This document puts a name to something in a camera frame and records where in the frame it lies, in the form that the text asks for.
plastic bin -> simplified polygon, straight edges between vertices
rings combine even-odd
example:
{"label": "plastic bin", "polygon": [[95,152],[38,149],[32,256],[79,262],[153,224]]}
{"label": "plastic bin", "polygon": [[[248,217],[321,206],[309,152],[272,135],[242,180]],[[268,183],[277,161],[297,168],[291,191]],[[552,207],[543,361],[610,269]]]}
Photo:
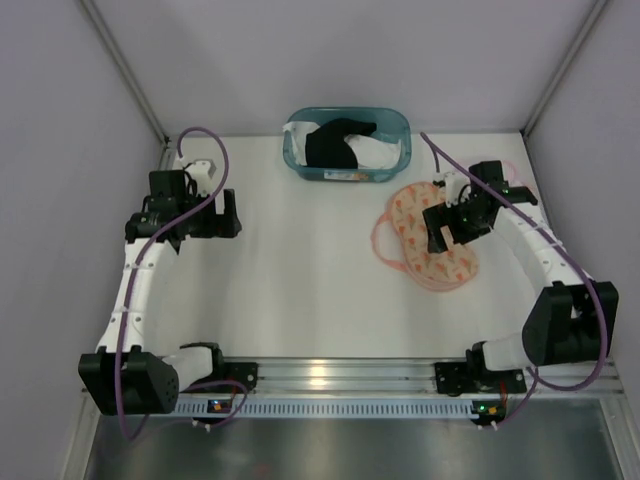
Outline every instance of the plastic bin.
{"label": "plastic bin", "polygon": [[336,118],[350,118],[361,122],[375,122],[378,126],[371,135],[384,142],[401,141],[400,159],[397,165],[386,170],[375,169],[328,169],[298,165],[293,155],[291,134],[285,132],[282,155],[290,168],[305,180],[338,180],[355,182],[386,182],[409,165],[411,160],[411,129],[409,122],[399,112],[390,108],[374,107],[309,107],[291,115],[288,122],[316,122],[318,125]]}

white table surface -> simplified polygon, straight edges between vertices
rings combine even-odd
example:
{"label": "white table surface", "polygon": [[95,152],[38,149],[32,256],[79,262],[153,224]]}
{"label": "white table surface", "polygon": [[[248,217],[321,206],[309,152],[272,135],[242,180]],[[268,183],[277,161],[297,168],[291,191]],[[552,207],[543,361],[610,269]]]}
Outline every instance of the white table surface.
{"label": "white table surface", "polygon": [[[535,185],[522,138],[434,134],[465,165],[509,160]],[[384,265],[370,235],[390,196],[434,172],[427,145],[412,138],[409,167],[382,184],[308,182],[282,159],[282,137],[224,139],[243,231],[232,240],[188,240],[158,324],[158,353],[218,342],[226,356],[460,357],[479,340],[518,331],[535,300],[519,264],[493,234],[471,245],[478,275],[433,293]],[[222,162],[217,144],[189,138],[186,154]],[[443,169],[450,169],[444,162]],[[400,257],[391,228],[383,251]]]}

black bracket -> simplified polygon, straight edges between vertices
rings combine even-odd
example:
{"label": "black bracket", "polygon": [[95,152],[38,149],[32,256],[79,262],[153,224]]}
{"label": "black bracket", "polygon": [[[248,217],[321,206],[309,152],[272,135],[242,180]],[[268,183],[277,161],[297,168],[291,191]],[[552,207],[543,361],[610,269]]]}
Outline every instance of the black bracket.
{"label": "black bracket", "polygon": [[[196,183],[184,170],[160,170],[149,173],[150,195],[142,202],[142,210],[134,213],[125,225],[125,239],[132,243],[150,238],[167,224],[206,201],[196,192]],[[235,192],[225,189],[224,212],[216,213],[215,200],[188,219],[158,237],[168,240],[179,252],[187,236],[192,238],[234,238],[242,230],[236,209]]]}
{"label": "black bracket", "polygon": [[[122,399],[127,415],[171,413],[178,400],[178,375],[149,352],[134,347],[122,355]],[[115,354],[99,351],[83,354],[78,372],[104,415],[116,414],[113,371]]]}
{"label": "black bracket", "polygon": [[[538,203],[527,187],[509,186],[504,179],[502,163],[498,160],[472,165],[469,172],[500,192],[511,203]],[[430,253],[442,253],[449,249],[442,227],[449,227],[453,243],[462,245],[491,232],[502,205],[475,183],[469,185],[467,200],[450,206],[441,203],[422,211],[427,226],[427,250]]]}
{"label": "black bracket", "polygon": [[[207,383],[214,380],[235,380],[243,384],[251,392],[258,384],[258,364],[255,362],[227,362],[221,369],[220,374],[213,374],[201,378],[196,383]],[[195,388],[192,386],[189,393],[233,393],[234,387],[223,386],[214,388]]]}
{"label": "black bracket", "polygon": [[500,393],[501,383],[507,393],[526,393],[527,385],[522,370],[492,372],[490,377],[479,379],[467,362],[437,362],[436,386],[438,393],[458,397],[463,393]]}

metal frame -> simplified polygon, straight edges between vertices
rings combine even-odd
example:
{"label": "metal frame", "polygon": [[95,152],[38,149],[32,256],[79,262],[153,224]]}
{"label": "metal frame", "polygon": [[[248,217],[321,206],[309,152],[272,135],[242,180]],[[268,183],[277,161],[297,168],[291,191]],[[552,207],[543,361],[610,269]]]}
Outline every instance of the metal frame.
{"label": "metal frame", "polygon": [[553,75],[551,76],[551,79],[549,80],[549,83],[542,91],[542,95],[536,102],[531,115],[529,115],[529,119],[527,120],[527,123],[522,130],[522,138],[524,139],[525,143],[527,142],[535,126],[538,124],[538,120],[540,120],[540,117],[549,105],[549,102],[558,89],[560,82],[562,82],[562,80],[566,77],[569,69],[574,64],[575,59],[582,51],[582,48],[584,47],[587,39],[593,32],[594,26],[596,25],[596,23],[598,23],[598,20],[602,18],[605,8],[609,4],[610,0],[596,0],[593,3],[591,10],[587,14],[584,22],[578,30],[578,33],[573,38],[571,45],[569,46],[567,52],[564,54],[562,60],[560,61],[560,64],[555,69]]}
{"label": "metal frame", "polygon": [[[292,359],[230,358],[230,361],[255,361],[259,364],[258,385],[251,394],[251,409],[245,418],[470,418],[465,410],[472,400],[497,400],[497,395],[474,394],[447,398],[435,386],[437,361],[458,359]],[[584,379],[593,363],[542,367],[545,378],[567,385]],[[531,378],[526,376],[528,385]],[[522,395],[513,395],[513,399]],[[229,395],[183,394],[175,414],[167,417],[211,416],[201,411],[204,401],[225,399]],[[608,361],[602,376],[590,387],[572,394],[538,387],[532,401],[564,398],[598,399],[608,427],[613,449],[624,478],[640,478],[640,434],[615,364]],[[188,406],[199,411],[187,411]],[[377,406],[380,410],[346,410],[347,406]],[[416,410],[387,408],[416,405]],[[321,411],[320,408],[333,408]],[[100,412],[90,396],[83,393],[65,468],[61,480],[83,478],[88,465]]]}
{"label": "metal frame", "polygon": [[[140,108],[145,120],[158,140],[165,145],[160,168],[168,168],[174,145],[155,114],[130,64],[118,46],[94,0],[76,0],[92,25],[101,44],[114,63],[125,86]],[[549,101],[584,47],[597,21],[602,17],[609,0],[596,0],[577,32],[562,61],[536,102],[522,130],[525,145]],[[495,395],[463,395],[443,399],[435,387],[434,359],[253,359],[260,365],[260,378],[253,399],[293,401],[313,404],[316,400],[336,401],[375,400],[397,401],[410,399],[437,402],[468,402],[495,399]],[[567,384],[584,379],[593,364],[544,367],[541,375]],[[211,395],[189,396],[198,401]],[[538,387],[533,401],[545,398],[600,399],[603,415],[615,454],[625,478],[640,478],[640,434],[624,396],[623,386],[613,362],[608,362],[602,376],[588,389],[573,394],[559,393]],[[83,478],[89,461],[100,413],[88,394],[82,393],[82,405],[76,428],[60,479]]]}
{"label": "metal frame", "polygon": [[129,62],[122,53],[115,37],[111,33],[109,25],[107,25],[107,22],[104,20],[102,12],[93,0],[76,0],[76,3],[79,5],[80,9],[85,14],[85,17],[96,32],[100,43],[107,51],[109,58],[111,58],[111,61],[120,74],[120,78],[122,78],[127,90],[129,90],[129,93],[133,97],[133,101],[136,103],[138,108],[140,108],[142,115],[149,124],[151,130],[153,130],[156,138],[160,143],[166,144],[167,134],[165,133],[165,129],[162,127],[160,120],[158,120],[157,115],[153,111],[151,103],[147,100],[144,90],[142,90],[138,79],[133,74],[133,70],[131,69]]}

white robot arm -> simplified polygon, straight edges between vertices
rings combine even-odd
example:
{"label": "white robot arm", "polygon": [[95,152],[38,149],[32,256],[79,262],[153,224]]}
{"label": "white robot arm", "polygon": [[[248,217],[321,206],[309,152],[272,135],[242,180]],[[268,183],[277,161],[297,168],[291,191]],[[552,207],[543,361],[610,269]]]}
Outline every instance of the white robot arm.
{"label": "white robot arm", "polygon": [[[210,201],[145,247],[162,227],[205,202],[215,188],[214,172],[211,160],[189,162],[184,158],[173,170],[151,172],[151,193],[145,197],[142,211],[134,213],[125,226],[125,264],[113,312],[96,351],[82,355],[78,365],[87,390],[103,414],[116,413],[114,368],[118,348],[123,359],[122,399],[127,414],[170,413],[178,393],[195,381],[221,378],[224,358],[217,344],[184,345],[174,354],[159,358],[154,355],[155,327],[181,242],[187,237],[233,238],[242,229],[233,190],[224,190],[224,213],[217,214],[215,203]],[[123,317],[126,328],[119,345]]]}
{"label": "white robot arm", "polygon": [[[478,342],[467,351],[469,368],[480,376],[490,376],[490,372],[596,360],[600,335],[593,302],[584,281],[554,248],[561,243],[545,222],[537,199],[527,187],[510,186],[499,161],[481,162],[469,171],[509,202],[518,204],[536,226],[460,174],[448,173],[440,183],[446,189],[446,203],[423,211],[429,251],[447,250],[440,231],[443,227],[449,228],[454,243],[462,244],[493,231],[511,249],[537,295],[522,331]],[[611,338],[618,293],[610,282],[588,279],[603,307]]]}

